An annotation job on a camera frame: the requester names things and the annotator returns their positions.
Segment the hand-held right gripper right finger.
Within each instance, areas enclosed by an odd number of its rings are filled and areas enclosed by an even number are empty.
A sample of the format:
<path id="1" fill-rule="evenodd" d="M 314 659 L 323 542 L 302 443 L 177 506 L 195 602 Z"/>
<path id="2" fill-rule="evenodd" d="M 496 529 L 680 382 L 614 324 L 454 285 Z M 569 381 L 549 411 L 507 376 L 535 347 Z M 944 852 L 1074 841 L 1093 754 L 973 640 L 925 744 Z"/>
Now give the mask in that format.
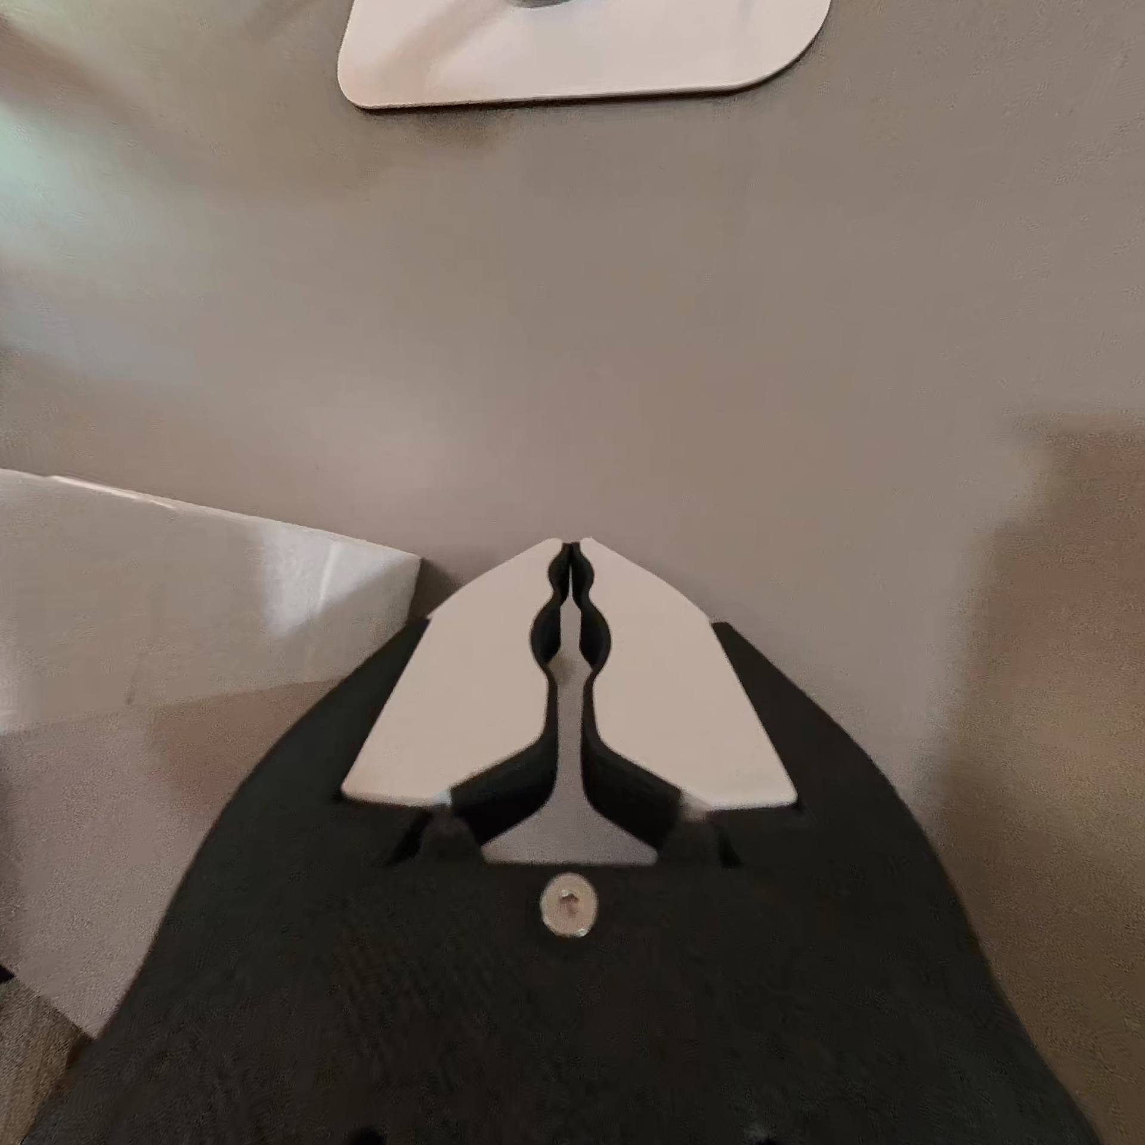
<path id="1" fill-rule="evenodd" d="M 665 850 L 680 823 L 792 812 L 794 779 L 708 614 L 603 541 L 574 546 L 589 803 Z"/>

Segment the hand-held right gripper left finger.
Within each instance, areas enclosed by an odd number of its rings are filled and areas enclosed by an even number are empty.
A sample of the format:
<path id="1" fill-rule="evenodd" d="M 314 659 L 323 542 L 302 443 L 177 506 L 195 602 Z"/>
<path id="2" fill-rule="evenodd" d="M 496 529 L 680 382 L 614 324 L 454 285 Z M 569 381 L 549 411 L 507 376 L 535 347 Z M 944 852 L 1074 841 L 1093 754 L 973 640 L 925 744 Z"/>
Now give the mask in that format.
<path id="1" fill-rule="evenodd" d="M 556 792 L 569 542 L 541 541 L 440 602 L 394 683 L 342 799 L 450 809 L 485 846 Z"/>

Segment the white foam cube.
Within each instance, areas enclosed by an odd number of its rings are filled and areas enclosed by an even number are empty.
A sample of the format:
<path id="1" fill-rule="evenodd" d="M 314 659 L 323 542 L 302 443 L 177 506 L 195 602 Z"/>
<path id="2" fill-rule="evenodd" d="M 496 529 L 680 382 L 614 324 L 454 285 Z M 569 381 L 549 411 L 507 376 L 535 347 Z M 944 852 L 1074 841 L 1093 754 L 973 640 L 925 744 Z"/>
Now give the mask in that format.
<path id="1" fill-rule="evenodd" d="M 100 1036 L 267 748 L 400 632 L 421 559 L 0 476 L 4 968 Z"/>

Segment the grey desk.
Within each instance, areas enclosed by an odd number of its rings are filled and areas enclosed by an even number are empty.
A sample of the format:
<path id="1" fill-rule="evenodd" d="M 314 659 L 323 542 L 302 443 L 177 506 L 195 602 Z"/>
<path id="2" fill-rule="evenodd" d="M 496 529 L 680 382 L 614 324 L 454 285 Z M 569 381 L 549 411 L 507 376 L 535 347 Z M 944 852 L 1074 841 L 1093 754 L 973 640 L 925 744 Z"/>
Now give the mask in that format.
<path id="1" fill-rule="evenodd" d="M 1142 4 L 831 4 L 714 102 L 370 118 L 351 4 L 4 4 L 4 466 L 600 538 L 932 827 L 1142 1142 Z"/>

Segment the white document stand with sheet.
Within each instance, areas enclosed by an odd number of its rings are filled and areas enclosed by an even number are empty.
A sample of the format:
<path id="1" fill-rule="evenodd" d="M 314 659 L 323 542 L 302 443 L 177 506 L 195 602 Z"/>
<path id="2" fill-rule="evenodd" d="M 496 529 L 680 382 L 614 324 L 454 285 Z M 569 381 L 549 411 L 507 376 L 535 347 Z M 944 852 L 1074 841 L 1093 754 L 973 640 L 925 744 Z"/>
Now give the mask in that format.
<path id="1" fill-rule="evenodd" d="M 729 95 L 805 54 L 828 0 L 358 0 L 335 59 L 361 110 Z"/>

